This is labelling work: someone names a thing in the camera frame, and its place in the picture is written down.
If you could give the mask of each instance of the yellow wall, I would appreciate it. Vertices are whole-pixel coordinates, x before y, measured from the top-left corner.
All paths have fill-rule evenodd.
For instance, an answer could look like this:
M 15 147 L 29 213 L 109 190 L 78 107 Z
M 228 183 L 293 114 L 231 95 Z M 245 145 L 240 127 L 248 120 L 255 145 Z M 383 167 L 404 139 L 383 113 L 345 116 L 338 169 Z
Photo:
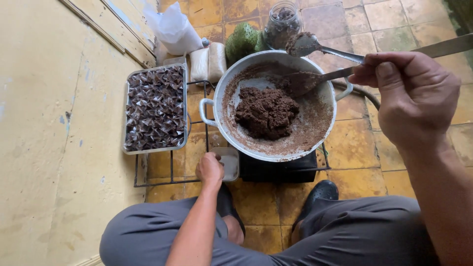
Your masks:
M 0 33 L 0 265 L 75 265 L 144 201 L 120 150 L 141 66 L 59 1 L 3 1 Z

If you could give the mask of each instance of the glass jar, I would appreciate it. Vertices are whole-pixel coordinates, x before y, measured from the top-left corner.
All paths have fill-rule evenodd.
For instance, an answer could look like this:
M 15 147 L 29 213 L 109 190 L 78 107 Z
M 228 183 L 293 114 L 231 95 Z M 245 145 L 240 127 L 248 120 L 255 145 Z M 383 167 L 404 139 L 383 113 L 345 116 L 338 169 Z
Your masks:
M 268 25 L 264 27 L 263 38 L 269 48 L 285 50 L 289 38 L 301 31 L 302 23 L 296 5 L 290 1 L 276 3 L 269 11 Z

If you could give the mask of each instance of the black crocs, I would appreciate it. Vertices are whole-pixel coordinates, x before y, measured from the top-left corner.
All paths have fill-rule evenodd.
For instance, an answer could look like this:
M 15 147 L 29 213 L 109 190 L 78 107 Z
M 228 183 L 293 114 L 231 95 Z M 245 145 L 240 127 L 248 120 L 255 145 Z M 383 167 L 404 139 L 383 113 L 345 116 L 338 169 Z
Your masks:
M 330 180 L 322 180 L 314 188 L 310 191 L 309 195 L 307 196 L 306 202 L 304 206 L 302 206 L 302 210 L 300 211 L 299 217 L 296 219 L 294 224 L 292 225 L 292 232 L 294 231 L 297 223 L 301 220 L 305 219 L 312 207 L 314 206 L 315 200 L 327 199 L 327 200 L 338 200 L 338 189 L 334 182 Z
M 245 225 L 240 219 L 235 206 L 233 205 L 233 197 L 225 183 L 222 183 L 219 193 L 217 194 L 217 212 L 220 214 L 220 217 L 225 217 L 227 215 L 233 216 L 238 223 L 240 224 L 241 230 L 243 230 L 243 236 L 246 236 Z

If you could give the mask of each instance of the white plastic bag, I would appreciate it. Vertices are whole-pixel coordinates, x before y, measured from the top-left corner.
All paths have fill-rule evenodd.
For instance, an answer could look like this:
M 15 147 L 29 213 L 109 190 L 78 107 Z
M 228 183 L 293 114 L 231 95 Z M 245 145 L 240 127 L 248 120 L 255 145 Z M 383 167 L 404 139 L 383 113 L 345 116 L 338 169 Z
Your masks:
M 202 40 L 186 15 L 181 13 L 178 2 L 169 6 L 163 15 L 156 14 L 149 4 L 145 5 L 143 13 L 149 27 L 168 53 L 183 55 L 203 48 Z
M 191 82 L 198 80 L 207 80 L 209 73 L 209 49 L 204 48 L 194 51 L 190 54 L 191 57 Z M 197 83 L 199 86 L 204 86 L 204 83 Z
M 227 60 L 225 59 L 225 45 L 211 43 L 209 46 L 209 81 L 215 83 L 220 80 L 223 73 L 227 71 Z

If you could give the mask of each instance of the black hose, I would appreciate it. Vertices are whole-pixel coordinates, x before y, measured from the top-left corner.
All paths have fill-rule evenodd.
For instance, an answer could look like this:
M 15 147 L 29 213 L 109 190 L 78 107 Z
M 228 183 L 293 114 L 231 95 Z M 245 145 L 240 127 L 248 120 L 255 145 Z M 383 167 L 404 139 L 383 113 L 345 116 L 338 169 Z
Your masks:
M 334 86 L 337 86 L 337 87 L 341 88 L 341 89 L 346 89 L 347 88 L 347 84 L 343 81 L 334 81 L 334 80 L 332 80 L 332 84 Z M 365 96 L 366 98 L 368 98 L 373 103 L 373 105 L 376 107 L 376 109 L 379 111 L 379 107 L 381 106 L 381 103 L 376 98 L 376 96 L 374 96 L 371 92 L 365 90 L 363 87 L 358 86 L 358 85 L 353 85 L 353 91 L 355 91 L 355 92 L 361 94 L 362 96 Z

